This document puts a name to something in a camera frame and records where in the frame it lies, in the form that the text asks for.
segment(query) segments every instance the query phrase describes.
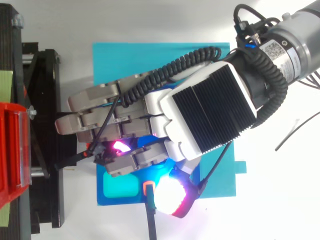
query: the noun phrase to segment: pink light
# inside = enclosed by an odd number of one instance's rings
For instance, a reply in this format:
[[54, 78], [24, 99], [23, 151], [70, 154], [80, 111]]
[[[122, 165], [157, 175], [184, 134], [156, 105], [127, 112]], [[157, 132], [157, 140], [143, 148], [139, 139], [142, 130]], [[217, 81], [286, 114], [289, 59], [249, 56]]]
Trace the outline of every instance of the pink light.
[[127, 145], [125, 145], [124, 143], [120, 142], [120, 141], [116, 141], [113, 145], [114, 149], [120, 150], [121, 152], [125, 153], [131, 150], [130, 147], [128, 147]]
[[166, 175], [160, 178], [155, 188], [154, 204], [158, 211], [171, 215], [180, 207], [186, 195], [181, 183]]

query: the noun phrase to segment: black metal frame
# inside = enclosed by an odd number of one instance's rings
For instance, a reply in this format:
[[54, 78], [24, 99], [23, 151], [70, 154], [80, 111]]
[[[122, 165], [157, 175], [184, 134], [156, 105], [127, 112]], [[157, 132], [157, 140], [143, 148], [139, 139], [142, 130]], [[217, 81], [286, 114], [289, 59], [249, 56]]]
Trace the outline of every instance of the black metal frame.
[[[35, 49], [23, 43], [24, 49]], [[34, 177], [30, 191], [30, 214], [32, 234], [40, 232], [40, 223], [51, 223], [52, 228], [60, 228], [65, 221], [63, 170], [57, 171], [54, 164], [77, 153], [76, 135], [59, 135], [55, 120], [64, 115], [58, 113], [57, 83], [59, 82], [58, 54], [52, 49], [29, 52], [33, 54], [30, 65], [24, 65], [24, 85], [30, 104], [37, 115], [31, 121], [34, 139], [38, 140], [38, 150], [31, 152], [32, 167], [41, 167], [49, 177]]]

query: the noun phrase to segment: black cable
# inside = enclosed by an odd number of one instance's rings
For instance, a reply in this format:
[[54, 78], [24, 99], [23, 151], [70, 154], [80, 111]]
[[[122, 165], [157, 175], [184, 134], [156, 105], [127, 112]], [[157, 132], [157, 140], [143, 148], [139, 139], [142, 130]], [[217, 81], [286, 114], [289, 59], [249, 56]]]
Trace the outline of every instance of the black cable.
[[[255, 15], [257, 18], [259, 18], [260, 20], [265, 20], [266, 18], [259, 12], [257, 12], [256, 10], [254, 10], [252, 7], [246, 5], [246, 4], [239, 4], [235, 7], [234, 12], [233, 12], [233, 20], [234, 23], [236, 25], [238, 25], [240, 23], [239, 20], [239, 11], [241, 9], [247, 10], [248, 12], [252, 13], [253, 15]], [[272, 23], [267, 23], [269, 27], [272, 27], [273, 24]]]
[[320, 90], [317, 86], [308, 84], [308, 83], [306, 83], [306, 82], [304, 82], [304, 81], [301, 81], [301, 80], [298, 80], [298, 83], [301, 83], [301, 84], [303, 84], [303, 85], [305, 85], [305, 86], [308, 86], [308, 87], [310, 87], [310, 88], [313, 88], [313, 89], [318, 89], [318, 90]]
[[314, 74], [316, 75], [316, 77], [317, 77], [318, 79], [320, 79], [320, 74], [319, 74], [317, 71], [315, 71]]
[[309, 122], [311, 119], [316, 117], [317, 115], [320, 114], [320, 111], [314, 114], [313, 116], [309, 117], [307, 120], [305, 120], [303, 123], [301, 123], [295, 130], [293, 130], [291, 133], [289, 133], [283, 140], [280, 142], [280, 144], [275, 148], [275, 151], [278, 151], [283, 144], [296, 132], [298, 131], [303, 125], [305, 125], [307, 122]]
[[228, 142], [228, 143], [225, 145], [222, 153], [220, 154], [219, 158], [217, 159], [217, 161], [215, 162], [215, 164], [214, 164], [213, 167], [211, 168], [210, 172], [209, 172], [209, 173], [207, 174], [207, 176], [205, 176], [205, 178], [202, 179], [202, 181], [198, 184], [198, 188], [199, 188], [200, 190], [202, 190], [202, 191], [204, 190], [206, 184], [208, 183], [209, 178], [210, 178], [211, 175], [214, 173], [214, 171], [217, 169], [219, 163], [221, 162], [222, 158], [223, 158], [224, 155], [226, 154], [226, 152], [227, 152], [228, 148], [230, 147], [231, 143], [232, 143], [232, 141]]
[[63, 169], [65, 167], [73, 166], [77, 162], [79, 162], [83, 159], [89, 158], [91, 156], [92, 156], [92, 154], [88, 153], [88, 150], [85, 150], [85, 151], [79, 152], [76, 155], [73, 155], [73, 156], [65, 158], [59, 162], [56, 162], [53, 166], [58, 171], [58, 170]]
[[317, 80], [314, 78], [314, 76], [312, 76], [312, 74], [310, 74], [309, 77], [313, 81], [314, 85], [316, 85], [320, 89], [320, 84], [317, 82]]
[[116, 106], [117, 106], [117, 103], [118, 103], [119, 99], [120, 99], [120, 97], [117, 96], [115, 98], [115, 100], [113, 101], [113, 104], [112, 104], [112, 106], [110, 108], [110, 111], [108, 112], [108, 115], [106, 116], [102, 126], [100, 127], [100, 129], [99, 129], [98, 133], [96, 134], [96, 136], [94, 137], [93, 141], [90, 143], [90, 145], [88, 147], [88, 150], [87, 150], [90, 154], [92, 154], [93, 151], [95, 150], [95, 147], [98, 144], [98, 141], [99, 141], [99, 138], [100, 138], [101, 134], [105, 130], [106, 126], [108, 125], [108, 123], [109, 123], [109, 121], [110, 121], [110, 119], [112, 117], [112, 114], [114, 113], [114, 111], [116, 109]]
[[154, 70], [134, 87], [121, 95], [121, 105], [127, 108], [139, 99], [142, 99], [149, 92], [161, 88], [173, 76], [203, 62], [217, 62], [220, 56], [221, 49], [213, 46], [200, 48], [181, 56], [171, 63]]
[[148, 204], [145, 204], [146, 219], [148, 223], [149, 240], [157, 240], [157, 229], [155, 221], [155, 210], [149, 209]]
[[253, 58], [254, 57], [254, 54], [252, 53], [252, 52], [250, 52], [249, 50], [247, 50], [247, 49], [245, 49], [245, 48], [242, 48], [242, 47], [237, 47], [237, 48], [234, 48], [234, 49], [232, 49], [226, 56], [229, 56], [229, 55], [231, 55], [232, 53], [234, 53], [234, 52], [242, 52], [243, 54], [245, 54], [247, 57], [249, 57], [249, 58]]
[[252, 126], [252, 128], [256, 128], [271, 117], [284, 102], [288, 92], [288, 82], [278, 67], [262, 50], [253, 49], [252, 52], [254, 57], [251, 59], [245, 57], [245, 59], [265, 78], [265, 81], [275, 93], [275, 96], [258, 110], [256, 122]]
[[280, 23], [281, 21], [280, 21], [278, 18], [276, 18], [276, 17], [268, 17], [268, 18], [262, 20], [262, 22], [264, 22], [265, 24], [270, 24], [270, 23], [272, 23], [272, 22], [275, 22], [275, 23], [278, 24], [278, 23]]
[[314, 81], [312, 81], [310, 78], [308, 78], [307, 76], [305, 77], [306, 80], [308, 80], [308, 82], [312, 83], [313, 85], [315, 85]]

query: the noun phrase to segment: blue tray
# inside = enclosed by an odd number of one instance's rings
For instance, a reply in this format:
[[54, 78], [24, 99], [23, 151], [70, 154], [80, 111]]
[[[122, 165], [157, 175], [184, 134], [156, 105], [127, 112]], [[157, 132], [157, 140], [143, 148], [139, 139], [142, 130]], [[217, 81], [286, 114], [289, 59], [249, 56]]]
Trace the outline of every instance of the blue tray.
[[[94, 84], [102, 84], [133, 74], [144, 73], [171, 62], [199, 48], [215, 46], [224, 57], [229, 51], [228, 43], [95, 43], [93, 45]], [[154, 136], [141, 137], [138, 145], [153, 142]], [[192, 174], [198, 183], [215, 164], [222, 149], [216, 149], [201, 159]], [[168, 174], [174, 161], [141, 169], [125, 176], [111, 177], [103, 166], [96, 167], [97, 202], [99, 205], [143, 203], [143, 182], [158, 183], [161, 176]], [[209, 179], [201, 198], [232, 197], [236, 195], [236, 174], [246, 172], [246, 162], [235, 162], [234, 145], [226, 152], [214, 174]]]

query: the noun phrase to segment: wire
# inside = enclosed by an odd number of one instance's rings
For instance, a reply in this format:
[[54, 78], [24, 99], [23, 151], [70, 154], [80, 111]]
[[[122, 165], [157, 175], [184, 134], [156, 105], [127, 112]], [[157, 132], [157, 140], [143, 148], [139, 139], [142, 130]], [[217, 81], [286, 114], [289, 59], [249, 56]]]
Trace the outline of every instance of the wire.
[[268, 17], [268, 18], [262, 20], [262, 22], [264, 22], [265, 24], [268, 24], [268, 23], [271, 23], [271, 22], [275, 22], [275, 23], [278, 24], [278, 23], [280, 23], [281, 21], [280, 21], [278, 18], [276, 18], [276, 17]]
[[312, 74], [310, 74], [309, 77], [313, 81], [314, 85], [316, 85], [320, 89], [320, 84], [317, 82], [317, 80], [314, 78], [314, 76], [312, 76]]
[[253, 58], [254, 55], [253, 53], [251, 53], [249, 50], [245, 49], [245, 48], [241, 48], [241, 47], [237, 47], [237, 48], [234, 48], [232, 49], [226, 56], [229, 56], [230, 54], [234, 53], [234, 52], [242, 52], [244, 53], [245, 55], [247, 55], [249, 58]]
[[308, 86], [308, 87], [310, 87], [310, 88], [320, 90], [317, 86], [314, 86], [314, 85], [308, 84], [308, 83], [306, 83], [306, 82], [304, 82], [304, 81], [298, 80], [298, 82], [299, 82], [299, 83], [301, 83], [301, 84], [303, 84], [303, 85], [305, 85], [305, 86]]
[[95, 150], [95, 147], [97, 146], [98, 144], [98, 141], [99, 141], [99, 138], [101, 136], [101, 134], [103, 133], [103, 131], [105, 130], [106, 126], [108, 125], [111, 117], [112, 117], [112, 114], [114, 113], [115, 109], [116, 109], [116, 106], [117, 106], [117, 103], [120, 99], [120, 96], [117, 96], [115, 98], [115, 100], [113, 101], [113, 104], [110, 108], [110, 111], [108, 112], [108, 115], [106, 116], [102, 126], [100, 127], [100, 130], [99, 132], [96, 134], [96, 136], [94, 137], [93, 141], [90, 143], [89, 147], [88, 147], [88, 152], [89, 153], [92, 153], [94, 150]]
[[[235, 7], [234, 12], [233, 12], [233, 20], [234, 23], [236, 25], [238, 25], [240, 23], [240, 19], [239, 19], [239, 11], [241, 9], [247, 10], [248, 12], [252, 13], [253, 15], [255, 15], [257, 18], [259, 18], [260, 20], [265, 20], [266, 18], [259, 12], [257, 12], [256, 10], [254, 10], [252, 7], [246, 5], [246, 4], [239, 4]], [[273, 24], [272, 23], [267, 23], [269, 27], [272, 27]]]
[[153, 70], [143, 80], [121, 95], [121, 105], [124, 108], [142, 99], [153, 90], [157, 90], [167, 84], [168, 79], [204, 62], [217, 62], [221, 56], [221, 49], [214, 46], [199, 48], [189, 52], [180, 58]]
[[305, 79], [308, 80], [308, 82], [312, 83], [313, 85], [315, 85], [314, 81], [312, 81], [310, 78], [308, 78], [307, 76], [305, 77]]
[[203, 190], [205, 189], [209, 178], [211, 177], [211, 175], [214, 173], [214, 171], [217, 169], [219, 163], [221, 162], [222, 158], [224, 157], [224, 155], [226, 154], [228, 148], [230, 147], [232, 141], [228, 142], [222, 153], [220, 154], [219, 158], [217, 159], [217, 161], [215, 162], [215, 164], [213, 165], [213, 167], [211, 168], [210, 172], [207, 174], [207, 176], [205, 176], [205, 178], [198, 184], [198, 188], [200, 189], [200, 191], [203, 192]]
[[293, 130], [291, 133], [289, 133], [281, 142], [280, 144], [275, 148], [275, 151], [278, 151], [283, 144], [296, 132], [298, 131], [303, 125], [305, 125], [307, 122], [309, 122], [311, 119], [316, 117], [317, 115], [320, 114], [320, 111], [314, 114], [313, 116], [309, 117], [307, 120], [305, 120], [303, 123], [301, 123], [295, 130]]
[[314, 74], [316, 75], [316, 77], [317, 77], [318, 79], [320, 79], [320, 74], [319, 74], [317, 71], [315, 71]]

